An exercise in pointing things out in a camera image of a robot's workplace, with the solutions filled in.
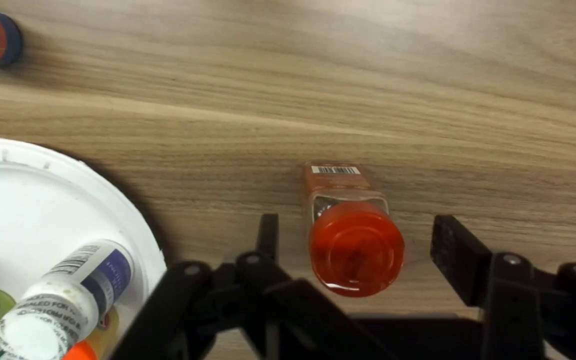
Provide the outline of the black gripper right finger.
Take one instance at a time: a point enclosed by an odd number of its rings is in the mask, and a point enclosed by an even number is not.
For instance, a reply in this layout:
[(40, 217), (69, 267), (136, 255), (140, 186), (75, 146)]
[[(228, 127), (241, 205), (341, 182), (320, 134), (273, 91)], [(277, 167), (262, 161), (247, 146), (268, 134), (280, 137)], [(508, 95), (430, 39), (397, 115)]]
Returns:
[(482, 310), (483, 360), (544, 360), (545, 345), (576, 360), (576, 261), (539, 270), (489, 249), (452, 214), (434, 217), (430, 258), (459, 300)]

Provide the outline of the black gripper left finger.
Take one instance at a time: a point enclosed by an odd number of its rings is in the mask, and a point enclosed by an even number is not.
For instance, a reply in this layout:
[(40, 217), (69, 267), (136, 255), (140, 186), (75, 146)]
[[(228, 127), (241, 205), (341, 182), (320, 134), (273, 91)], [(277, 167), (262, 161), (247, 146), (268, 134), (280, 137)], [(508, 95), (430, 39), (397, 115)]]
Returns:
[(231, 261), (174, 263), (110, 360), (201, 360), (228, 330), (240, 330), (260, 360), (396, 360), (308, 280), (282, 270), (276, 253), (277, 216), (262, 214), (254, 248)]

